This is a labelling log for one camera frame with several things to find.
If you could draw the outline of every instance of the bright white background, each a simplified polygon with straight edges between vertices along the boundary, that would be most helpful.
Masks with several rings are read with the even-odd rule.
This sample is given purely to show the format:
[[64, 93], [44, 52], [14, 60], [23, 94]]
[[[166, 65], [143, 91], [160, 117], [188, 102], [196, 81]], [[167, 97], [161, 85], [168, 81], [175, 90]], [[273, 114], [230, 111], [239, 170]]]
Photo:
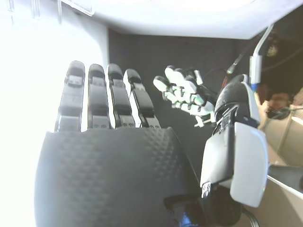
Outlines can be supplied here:
[[105, 26], [67, 9], [59, 25], [55, 5], [41, 5], [41, 9], [40, 21], [15, 17], [14, 26], [0, 12], [2, 227], [36, 226], [36, 165], [45, 132], [54, 127], [70, 62], [82, 61], [86, 71], [93, 63], [108, 64]]

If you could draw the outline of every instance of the person's hand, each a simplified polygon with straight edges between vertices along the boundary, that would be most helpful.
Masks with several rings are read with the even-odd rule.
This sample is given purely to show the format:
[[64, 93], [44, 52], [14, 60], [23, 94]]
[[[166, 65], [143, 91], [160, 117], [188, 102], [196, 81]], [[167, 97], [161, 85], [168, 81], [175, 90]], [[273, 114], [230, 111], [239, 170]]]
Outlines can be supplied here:
[[303, 104], [303, 88], [295, 95], [293, 105], [302, 105]]

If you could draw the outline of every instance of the white robotic hand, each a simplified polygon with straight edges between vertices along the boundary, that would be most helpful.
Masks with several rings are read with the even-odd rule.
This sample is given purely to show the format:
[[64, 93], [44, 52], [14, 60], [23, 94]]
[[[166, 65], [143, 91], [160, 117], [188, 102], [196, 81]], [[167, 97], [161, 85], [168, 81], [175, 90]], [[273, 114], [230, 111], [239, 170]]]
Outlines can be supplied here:
[[214, 101], [210, 94], [201, 86], [203, 80], [198, 70], [185, 72], [168, 66], [165, 76], [156, 76], [154, 86], [162, 92], [164, 100], [169, 100], [173, 108], [181, 109], [197, 120], [196, 126], [203, 127], [206, 123], [215, 122]]

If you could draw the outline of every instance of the white cable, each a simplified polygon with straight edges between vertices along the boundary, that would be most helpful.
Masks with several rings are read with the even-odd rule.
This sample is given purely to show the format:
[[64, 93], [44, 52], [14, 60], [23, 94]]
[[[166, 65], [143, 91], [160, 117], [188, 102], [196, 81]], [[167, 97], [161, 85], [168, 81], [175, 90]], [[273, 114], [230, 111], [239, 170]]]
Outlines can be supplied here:
[[261, 47], [263, 46], [263, 43], [265, 42], [265, 40], [269, 36], [269, 34], [270, 34], [271, 30], [273, 29], [273, 27], [274, 27], [274, 24], [271, 24], [271, 25], [268, 26], [268, 28], [266, 29], [266, 32], [264, 33], [264, 35], [262, 36], [262, 38], [258, 42], [258, 44], [257, 44], [257, 46], [255, 48], [253, 56], [259, 55], [259, 51], [260, 51]]

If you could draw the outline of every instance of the white ceiling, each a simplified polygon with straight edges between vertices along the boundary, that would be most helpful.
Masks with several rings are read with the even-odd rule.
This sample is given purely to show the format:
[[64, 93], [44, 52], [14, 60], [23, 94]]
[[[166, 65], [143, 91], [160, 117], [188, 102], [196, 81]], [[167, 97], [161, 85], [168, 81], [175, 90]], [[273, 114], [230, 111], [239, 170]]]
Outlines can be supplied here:
[[250, 39], [302, 4], [303, 0], [97, 0], [94, 17], [131, 34]]

